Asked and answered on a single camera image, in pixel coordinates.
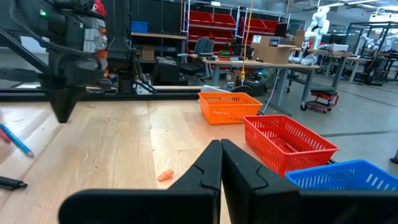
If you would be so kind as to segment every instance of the green light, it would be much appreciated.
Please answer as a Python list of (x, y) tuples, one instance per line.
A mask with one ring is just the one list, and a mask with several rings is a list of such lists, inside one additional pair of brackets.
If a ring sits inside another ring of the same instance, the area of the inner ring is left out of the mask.
[(41, 16), (46, 16), (47, 13), (46, 13), (45, 11), (43, 11), (43, 9), (41, 9), (41, 10), (40, 10), (40, 15), (41, 15)]

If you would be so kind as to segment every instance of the blue marker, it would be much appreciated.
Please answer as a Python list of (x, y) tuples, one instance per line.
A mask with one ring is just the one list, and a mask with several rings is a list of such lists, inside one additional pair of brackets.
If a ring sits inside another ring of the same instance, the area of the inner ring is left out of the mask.
[(0, 129), (4, 131), (10, 138), (10, 140), (22, 151), (24, 152), (27, 156), (34, 157), (33, 152), (23, 143), (21, 140), (15, 136), (10, 129), (8, 129), (4, 124), (0, 124)]

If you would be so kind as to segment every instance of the wooden tabletop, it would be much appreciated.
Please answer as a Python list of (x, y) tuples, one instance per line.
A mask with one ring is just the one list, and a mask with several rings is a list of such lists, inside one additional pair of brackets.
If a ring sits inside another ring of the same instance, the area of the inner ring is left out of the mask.
[[(198, 55), (190, 54), (190, 57), (197, 58)], [(241, 66), (243, 61), (221, 61), (221, 60), (206, 60), (205, 58), (202, 60), (205, 63), (218, 64), (218, 65), (234, 65)], [(246, 60), (245, 65), (249, 66), (257, 66), (257, 67), (274, 67), (274, 68), (320, 68), (318, 65), (299, 65), (294, 63), (285, 63), (285, 64), (274, 64), (274, 63), (266, 63), (266, 62), (257, 62), (255, 60)]]
[(348, 57), (348, 60), (352, 60), (354, 62), (371, 62), (372, 59), (368, 59), (368, 58), (357, 58), (357, 57)]
[[(292, 51), (301, 51), (301, 47), (294, 47), (292, 48)], [(308, 49), (308, 52), (310, 54), (312, 53), (319, 53), (319, 54), (327, 54), (326, 50), (314, 50), (314, 49)], [(333, 56), (336, 58), (340, 58), (340, 57), (350, 57), (353, 53), (352, 52), (345, 52), (345, 51), (333, 51)]]
[(187, 39), (187, 37), (183, 35), (170, 35), (170, 34), (151, 34), (151, 33), (132, 32), (131, 35), (139, 37), (157, 37), (157, 38), (180, 39), (180, 40)]
[[(208, 124), (196, 100), (79, 102), (68, 124), (49, 103), (0, 103), (0, 113), (35, 154), (0, 141), (0, 175), (29, 185), (0, 190), (0, 223), (57, 223), (61, 203), (82, 189), (166, 189), (213, 139), (254, 155), (243, 124)], [(172, 179), (158, 182), (169, 168)], [(224, 195), (221, 223), (230, 223)]]

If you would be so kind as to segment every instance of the blue basket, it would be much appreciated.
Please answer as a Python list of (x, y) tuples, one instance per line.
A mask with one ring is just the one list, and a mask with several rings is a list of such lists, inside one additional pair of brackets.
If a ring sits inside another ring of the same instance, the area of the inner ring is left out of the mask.
[(398, 179), (364, 160), (296, 170), (286, 178), (312, 190), (397, 190)]
[(131, 21), (131, 32), (148, 33), (148, 23)]

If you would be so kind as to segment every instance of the black chair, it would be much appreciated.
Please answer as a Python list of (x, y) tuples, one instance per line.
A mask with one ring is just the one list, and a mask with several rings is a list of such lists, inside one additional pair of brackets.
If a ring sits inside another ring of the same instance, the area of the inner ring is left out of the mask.
[[(213, 53), (214, 44), (214, 40), (210, 40), (209, 38), (201, 38), (198, 40), (193, 53), (197, 55), (201, 53)], [(203, 66), (200, 57), (193, 59), (192, 63), (187, 63), (187, 57), (189, 54), (178, 54), (178, 56), (184, 58), (185, 63), (180, 63), (179, 67), (180, 72), (185, 75), (195, 76), (199, 72), (204, 72), (206, 69), (205, 66), (210, 66), (208, 64)]]

